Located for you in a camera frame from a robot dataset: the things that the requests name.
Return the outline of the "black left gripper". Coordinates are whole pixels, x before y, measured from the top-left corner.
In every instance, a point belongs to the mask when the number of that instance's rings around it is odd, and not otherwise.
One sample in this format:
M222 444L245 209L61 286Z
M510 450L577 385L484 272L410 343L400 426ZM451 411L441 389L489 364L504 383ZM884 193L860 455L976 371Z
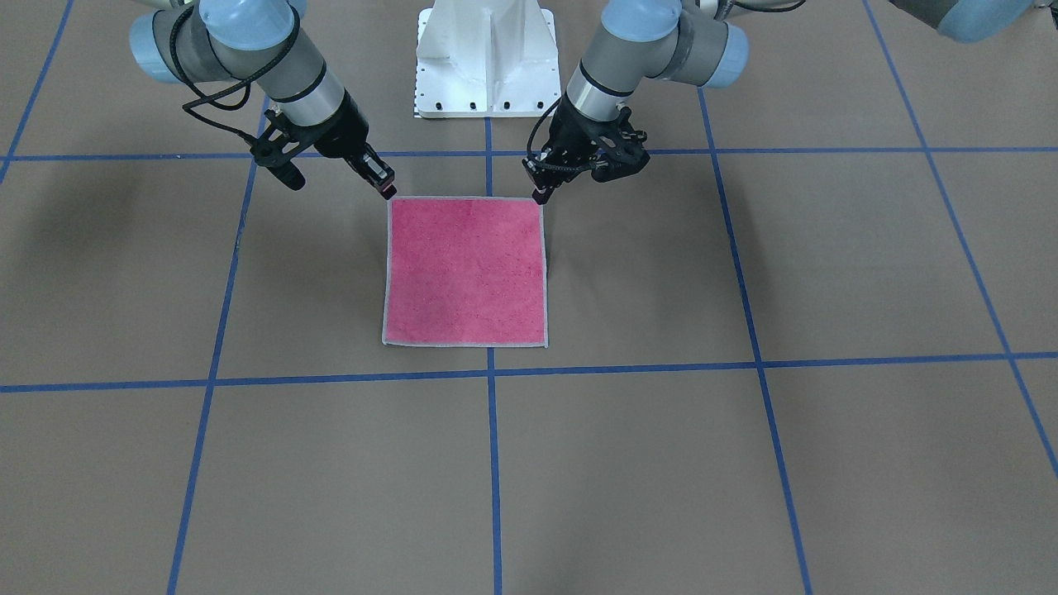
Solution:
M647 134L631 124L631 115L630 106L619 104L616 118L595 121L568 98L553 102L530 132L529 159L522 159L539 206L580 174L605 183L642 172L651 159Z

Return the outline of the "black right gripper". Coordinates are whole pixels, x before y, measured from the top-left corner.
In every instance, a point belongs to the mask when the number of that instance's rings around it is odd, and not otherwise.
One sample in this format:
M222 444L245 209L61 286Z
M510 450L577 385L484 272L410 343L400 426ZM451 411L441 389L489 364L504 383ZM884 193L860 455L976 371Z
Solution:
M328 159L343 159L384 200L393 199L398 193L396 174L368 143L368 122L348 91L325 124L326 129L313 143L315 150Z

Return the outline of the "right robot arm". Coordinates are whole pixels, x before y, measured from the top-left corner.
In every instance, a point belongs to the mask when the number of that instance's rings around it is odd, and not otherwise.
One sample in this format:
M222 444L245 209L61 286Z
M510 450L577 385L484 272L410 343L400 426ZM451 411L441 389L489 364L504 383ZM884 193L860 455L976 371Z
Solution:
M129 31L140 68L152 79L178 83L195 98L183 109L237 112L253 86L271 107L259 136L234 129L256 164L298 191L305 178L293 160L305 150L343 159L383 198L393 198L394 172L368 143L368 122L347 87L303 29L303 1L156 1Z

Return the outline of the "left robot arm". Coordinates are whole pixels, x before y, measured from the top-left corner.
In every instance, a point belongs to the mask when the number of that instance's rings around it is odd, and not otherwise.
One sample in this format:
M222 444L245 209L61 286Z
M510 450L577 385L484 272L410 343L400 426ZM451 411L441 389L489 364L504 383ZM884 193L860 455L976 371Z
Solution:
M927 112L949 150L983 150L986 133L955 118L995 104L1046 100L1030 70L1056 56L1053 1L993 1L981 39L919 19L953 1L606 1L563 91L537 118L521 157L529 198L544 206L574 180L606 183L646 168L645 108L660 152L915 150L884 28L904 42L912 76L933 83Z

